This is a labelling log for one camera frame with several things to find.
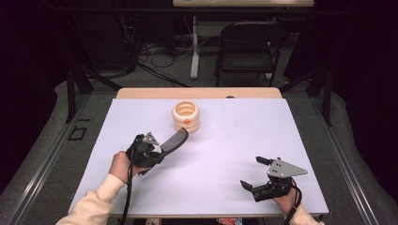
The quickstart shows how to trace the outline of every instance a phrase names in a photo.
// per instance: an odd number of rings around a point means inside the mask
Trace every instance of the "white cup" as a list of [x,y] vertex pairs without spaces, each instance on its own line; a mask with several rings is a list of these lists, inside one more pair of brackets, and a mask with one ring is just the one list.
[[199,108],[191,101],[181,101],[173,108],[173,119],[176,130],[185,128],[193,133],[199,128]]

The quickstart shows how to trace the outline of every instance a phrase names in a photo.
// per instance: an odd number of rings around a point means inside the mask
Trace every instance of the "hand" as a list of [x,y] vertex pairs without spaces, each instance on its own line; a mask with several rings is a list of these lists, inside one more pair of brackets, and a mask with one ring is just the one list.
[[295,199],[296,199],[296,190],[294,188],[290,188],[290,191],[287,195],[284,195],[280,198],[274,198],[272,200],[278,204],[278,206],[283,211],[284,216],[287,217],[290,210],[295,205]]
[[[111,168],[109,168],[109,173],[119,178],[124,184],[128,181],[128,171],[129,171],[130,161],[127,158],[126,152],[120,151],[114,154],[114,159],[112,160]],[[148,170],[149,168],[139,168],[136,166],[132,167],[132,176],[139,172]]]

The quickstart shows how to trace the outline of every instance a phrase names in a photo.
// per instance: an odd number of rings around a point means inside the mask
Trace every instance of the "dark background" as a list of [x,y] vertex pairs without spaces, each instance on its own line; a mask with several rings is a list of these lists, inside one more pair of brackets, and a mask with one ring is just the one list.
[[[151,2],[153,6],[160,6],[157,1]],[[161,2],[166,4],[162,6],[172,6],[171,1]],[[315,2],[317,8],[323,9],[344,9],[354,3],[343,0]],[[352,28],[348,45],[336,60],[332,89],[346,102],[355,143],[362,158],[379,184],[397,201],[398,22],[393,3],[377,1],[372,8],[365,10],[363,21]],[[146,19],[146,28],[153,24],[151,17],[141,19]],[[94,69],[131,66],[130,46],[124,45],[121,39],[123,27],[115,17],[110,20],[113,22],[107,26],[113,32],[108,32],[107,38],[101,32],[84,37],[84,28],[95,26],[95,22],[75,18],[74,24],[70,24],[58,17],[49,19],[35,1],[1,2],[1,191],[18,170],[50,117],[56,102],[54,88],[66,79],[71,58]],[[149,35],[172,47],[169,32],[178,29],[174,27],[178,22],[167,20],[172,19],[164,20],[169,24],[163,26],[166,29],[161,32],[164,38],[159,38],[159,33]],[[285,76],[296,79],[319,66],[336,48],[331,43],[342,34],[346,25],[345,20],[307,20]],[[79,39],[76,32],[83,34],[85,40]],[[89,52],[86,41],[91,38],[97,42],[111,41],[114,48],[105,49],[99,45],[99,53]],[[70,52],[63,51],[65,46],[59,40],[65,40],[63,43]],[[118,49],[119,56],[104,58],[103,55],[112,55],[113,49]]]

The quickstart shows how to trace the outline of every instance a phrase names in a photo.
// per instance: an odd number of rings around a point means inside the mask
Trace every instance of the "floor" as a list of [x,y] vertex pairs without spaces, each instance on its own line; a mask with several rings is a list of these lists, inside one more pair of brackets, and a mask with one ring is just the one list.
[[[174,79],[189,86],[215,86],[214,38],[202,38],[199,77],[192,80],[191,52],[180,49],[178,57],[164,53],[155,45],[153,53],[140,56],[141,64],[167,72]],[[295,38],[283,48],[276,75],[275,86],[288,82],[283,70],[293,50]],[[104,76],[114,73],[103,72]],[[175,84],[153,76],[141,67],[131,74],[112,79],[126,87],[172,87]],[[267,86],[263,77],[252,78],[230,76],[222,78],[221,86]],[[74,119],[66,124],[68,116],[67,88],[65,83],[56,87],[57,105],[52,117],[29,153],[17,175],[0,197],[0,224],[54,224],[63,217],[73,198],[73,190],[79,185],[84,165],[90,156],[93,144],[100,132],[109,104],[115,91],[92,80],[92,95],[81,95],[77,91],[78,105]],[[360,159],[352,139],[352,131],[344,109],[344,102],[336,95],[332,97],[331,121],[328,127],[320,116],[321,97],[308,98],[306,82],[298,85],[283,97],[289,102],[300,136],[317,173],[327,204],[332,212],[325,216],[327,224],[392,224],[397,221],[396,203],[378,186],[366,164]],[[82,142],[71,142],[70,133],[76,127],[88,128]],[[281,224],[281,219],[265,218],[266,224]],[[116,224],[110,219],[109,224]]]

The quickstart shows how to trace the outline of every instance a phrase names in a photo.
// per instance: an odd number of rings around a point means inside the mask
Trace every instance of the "chair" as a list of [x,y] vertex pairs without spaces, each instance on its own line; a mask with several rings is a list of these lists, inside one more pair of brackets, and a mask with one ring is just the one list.
[[220,33],[214,76],[220,84],[220,71],[228,73],[271,73],[272,86],[281,47],[290,32],[281,22],[235,22]]

